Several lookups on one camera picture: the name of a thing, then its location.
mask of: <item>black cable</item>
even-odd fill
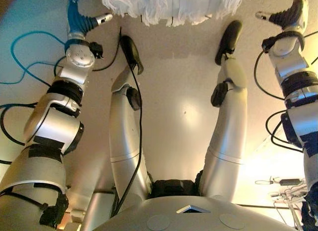
[[[309,37],[309,36],[312,36],[312,35],[314,35],[314,34],[316,34],[316,33],[318,33],[318,31],[315,31],[315,32],[313,32],[313,33],[310,33],[310,34],[304,36],[304,38]]]
[[[4,133],[4,135],[5,135],[9,140],[11,140],[12,142],[14,142],[14,143],[16,143],[16,144],[18,144],[18,145],[24,146],[25,143],[20,142],[20,141],[14,139],[14,138],[6,131],[6,129],[5,129],[5,127],[4,127],[4,122],[3,122],[4,115],[5,115],[5,113],[6,113],[9,109],[10,109],[10,107],[5,108],[5,109],[2,111],[2,113],[1,113],[1,116],[0,116],[0,126],[1,126],[1,130],[2,130],[2,132]]]
[[[4,126],[4,115],[5,113],[12,107],[27,107],[27,108],[34,108],[34,106],[36,105],[37,103],[31,103],[31,104],[20,104],[20,103],[12,103],[12,104],[5,104],[5,105],[1,105],[0,108],[4,108],[4,110],[2,111],[1,115],[0,115],[0,127],[1,127],[1,130],[2,132],[4,133],[4,135],[9,139],[11,140],[12,142],[18,144],[18,145],[21,145],[21,146],[24,146],[25,144],[23,142],[20,142],[18,140],[16,140],[15,138],[13,138],[8,132],[7,130],[5,129],[5,126]]]
[[[318,60],[318,56],[316,57],[316,59],[313,60],[313,62],[311,62],[311,65],[313,65],[317,60]]]
[[[105,69],[107,69],[107,68],[109,68],[109,67],[111,67],[113,65],[113,63],[115,62],[115,59],[117,58],[117,54],[118,54],[118,50],[119,50],[119,44],[120,44],[120,37],[119,37],[118,42],[117,42],[117,48],[116,48],[115,55],[114,55],[113,59],[111,60],[111,62],[108,65],[106,65],[105,67],[103,67],[103,68],[93,70],[94,72],[95,71],[103,71],[103,70],[105,70]]]
[[[43,62],[43,61],[36,61],[36,62],[33,62],[32,64],[28,65],[27,69],[29,69],[30,67],[34,66],[34,65],[48,65],[48,66],[55,66],[55,64],[52,64],[52,63],[48,63],[48,62]],[[40,81],[41,83],[47,85],[48,87],[51,87],[51,85],[47,82],[45,82],[44,80],[40,79],[39,77],[35,76],[34,74],[30,73],[30,71],[26,71],[27,74],[29,74],[30,76],[32,76],[33,78],[35,78],[36,80]]]
[[[56,69],[59,66],[59,62],[61,62],[62,59],[66,58],[66,56],[62,56],[61,58],[58,59],[58,61],[56,61],[54,68],[53,68],[53,74],[54,76],[56,76]]]
[[[279,216],[282,218],[282,220],[284,221],[284,223],[287,225],[287,223],[286,223],[286,221],[284,220],[282,214],[279,212],[278,208],[276,207],[275,202],[273,203],[273,205],[274,205],[275,209],[277,210]]]
[[[24,200],[26,202],[29,202],[29,203],[31,203],[33,205],[38,206],[41,210],[46,210],[48,208],[48,204],[47,203],[41,204],[41,203],[37,202],[36,200],[33,200],[33,199],[29,198],[29,197],[26,197],[26,196],[18,194],[18,193],[7,192],[7,193],[1,194],[1,196],[3,196],[3,195],[9,195],[9,196],[13,196],[15,198]]]
[[[280,114],[280,113],[283,113],[283,112],[285,112],[285,111],[286,111],[286,110],[281,110],[281,111],[278,111],[278,112],[276,112],[276,113],[273,113],[272,115],[270,115],[270,116],[266,119],[265,128],[266,128],[266,131],[269,133],[269,135],[271,135],[271,136],[273,135],[273,134],[270,132],[269,128],[268,128],[268,122],[269,122],[269,120],[270,120],[272,117],[274,117],[275,115]],[[274,136],[274,138],[277,139],[277,140],[279,140],[279,141],[281,141],[281,142],[283,142],[283,143],[290,144],[288,141],[282,140],[282,139],[280,139],[280,138],[278,138],[278,137],[276,137],[276,136]]]
[[[110,216],[109,218],[112,218],[115,216],[115,211],[118,207],[118,202],[119,202],[119,197],[118,197],[118,193],[116,191],[116,188],[114,189],[114,194],[115,194],[115,197],[114,197],[114,201],[113,201],[113,204],[112,204],[112,207],[111,207],[111,212],[110,212]]]
[[[8,160],[0,160],[1,164],[5,164],[5,165],[11,165],[12,161],[8,161]]]
[[[132,175],[132,177],[131,177],[131,179],[130,179],[130,181],[129,181],[129,183],[128,183],[126,189],[125,189],[125,192],[124,192],[123,196],[121,197],[121,199],[120,199],[120,201],[119,201],[119,203],[118,203],[118,206],[116,207],[116,210],[115,210],[115,212],[114,212],[114,215],[118,214],[118,212],[119,212],[121,206],[123,205],[123,203],[124,203],[124,201],[125,201],[125,199],[126,199],[126,196],[127,196],[128,192],[129,192],[129,190],[130,190],[130,187],[131,187],[131,185],[133,184],[134,179],[135,179],[135,177],[136,177],[136,175],[137,175],[137,172],[138,172],[138,169],[139,169],[139,166],[140,166],[140,163],[141,163],[141,158],[142,158],[142,141],[143,141],[142,117],[143,117],[143,101],[142,101],[140,89],[139,89],[139,86],[138,86],[138,82],[137,82],[136,76],[135,76],[135,74],[134,74],[134,70],[133,70],[133,68],[131,67],[131,65],[130,65],[129,63],[128,63],[128,65],[129,65],[130,71],[131,71],[131,73],[132,73],[132,75],[133,75],[133,77],[134,77],[134,81],[135,81],[135,84],[136,84],[136,87],[137,87],[137,91],[138,91],[138,95],[139,95],[139,100],[140,100],[140,117],[139,117],[139,128],[140,128],[140,136],[139,136],[139,157],[138,157],[138,163],[137,163],[136,169],[135,169],[135,171],[134,171],[134,173],[133,173],[133,175]]]
[[[280,100],[284,100],[284,98],[278,97],[278,96],[276,96],[276,95],[274,95],[274,94],[271,94],[271,93],[267,92],[267,91],[266,91],[265,89],[263,89],[263,87],[258,83],[257,76],[256,76],[257,65],[258,65],[258,61],[259,61],[259,59],[261,58],[261,56],[263,55],[263,53],[264,53],[263,51],[262,51],[261,53],[259,53],[259,55],[258,55],[258,57],[257,57],[257,59],[256,59],[256,61],[255,61],[255,66],[254,66],[254,81],[255,81],[257,87],[258,87],[260,90],[262,90],[264,93],[266,93],[267,95],[269,95],[269,96],[271,96],[271,97],[273,97],[273,98],[277,98],[277,99],[280,99]]]
[[[280,210],[289,210],[287,207],[273,207],[273,206],[262,206],[262,205],[242,205],[242,204],[236,204],[242,207],[251,207],[251,208],[261,208],[261,209],[280,209]]]
[[[279,147],[281,147],[281,148],[286,148],[286,149],[290,149],[290,150],[293,150],[293,151],[297,151],[297,152],[302,153],[302,152],[303,152],[302,150],[295,149],[295,148],[290,148],[290,147],[287,147],[287,146],[284,146],[284,145],[281,145],[281,144],[278,144],[278,143],[274,142],[275,133],[276,133],[277,129],[279,128],[279,126],[280,126],[281,124],[282,124],[282,121],[280,121],[280,122],[277,124],[276,128],[275,128],[274,131],[273,131],[273,134],[272,134],[271,137],[270,137],[270,140],[271,140],[272,144],[277,145],[277,146],[279,146]]]
[[[271,185],[271,184],[279,184],[278,181],[275,181],[275,178],[272,178],[272,176],[269,177],[269,180],[256,180],[254,181],[255,185]]]

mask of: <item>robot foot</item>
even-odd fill
[[[219,45],[218,53],[215,57],[215,63],[217,65],[221,65],[221,59],[223,54],[233,54],[235,50],[235,45],[238,41],[241,32],[241,28],[242,23],[238,20],[232,21],[226,28]]]

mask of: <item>cylindrical segment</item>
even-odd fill
[[[0,192],[19,184],[45,183],[55,185],[64,194],[65,177],[62,156],[60,160],[33,156],[30,148],[26,148],[6,171],[0,183]]]
[[[205,156],[199,191],[202,196],[221,195],[231,201],[245,148],[247,90],[229,90],[219,111]]]
[[[114,92],[110,108],[110,160],[118,196],[121,198],[134,173],[139,158],[139,133],[134,119],[134,110],[126,96],[124,87]],[[123,208],[147,199],[150,193],[150,179],[145,159],[141,164],[134,183],[130,188]]]

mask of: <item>white ceiling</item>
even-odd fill
[[[145,68],[144,73],[138,76],[144,101],[143,148],[147,169],[154,180],[194,180],[203,167],[218,116],[218,109],[210,103],[219,72],[214,56],[224,29],[233,19],[243,22],[235,55],[248,79],[246,163],[240,174],[234,202],[271,205],[266,194],[278,190],[278,187],[256,186],[254,180],[268,179],[271,175],[303,176],[301,154],[278,149],[266,140],[265,120],[271,113],[282,110],[284,104],[261,93],[252,76],[262,40],[280,32],[277,26],[257,20],[255,12],[276,12],[287,9],[291,3],[292,0],[244,0],[235,15],[222,20],[212,18],[196,26],[187,23],[166,27],[162,21],[147,27],[140,18],[116,16],[106,25],[88,33],[88,41],[101,43],[104,48],[105,60],[98,61],[97,68],[108,64],[114,56],[120,26],[123,34],[132,37],[137,45]],[[309,0],[309,3],[307,33],[318,30],[318,0]],[[20,34],[45,30],[66,40],[66,7],[67,0],[15,0],[9,6],[0,24],[1,81],[20,78],[22,71],[9,53],[11,42]],[[107,11],[100,0],[80,0],[79,9],[86,15]],[[306,43],[304,55],[311,61],[318,54],[318,38],[308,38]],[[17,44],[15,51],[24,65],[34,61],[54,63],[64,52],[56,41],[43,35],[25,38]],[[125,66],[125,58],[120,51],[112,67],[89,76],[80,115],[85,133],[78,149],[65,157],[67,185],[71,185],[71,208],[85,209],[94,189],[110,190],[113,184],[108,141],[110,88]],[[48,82],[53,80],[51,67],[37,66],[32,71]],[[258,74],[265,88],[281,95],[267,57],[261,59]],[[26,76],[19,85],[0,85],[0,104],[34,102],[46,89]],[[7,113],[5,124],[9,132],[20,140],[29,114],[30,111],[24,108],[14,108]],[[0,143],[1,159],[13,160],[21,151],[20,146],[12,144],[3,134],[0,135]],[[0,169],[2,177],[6,166],[1,165]]]

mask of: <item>black joint cover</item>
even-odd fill
[[[120,46],[130,67],[134,68],[135,66],[138,66],[138,74],[140,75],[144,71],[144,66],[141,63],[134,41],[129,36],[121,36]]]
[[[137,111],[141,107],[141,102],[140,102],[140,96],[138,90],[135,88],[128,88],[126,92],[126,96],[128,98],[130,106],[133,108],[134,111]]]
[[[96,43],[96,42],[91,42],[89,44],[89,49],[93,53],[96,59],[103,58],[103,47],[102,45]]]
[[[64,212],[69,206],[69,200],[65,194],[58,194],[55,206],[49,206],[42,214],[39,223],[57,229],[61,223]]]
[[[211,103],[214,107],[219,108],[228,92],[228,84],[226,82],[218,84],[211,96]]]

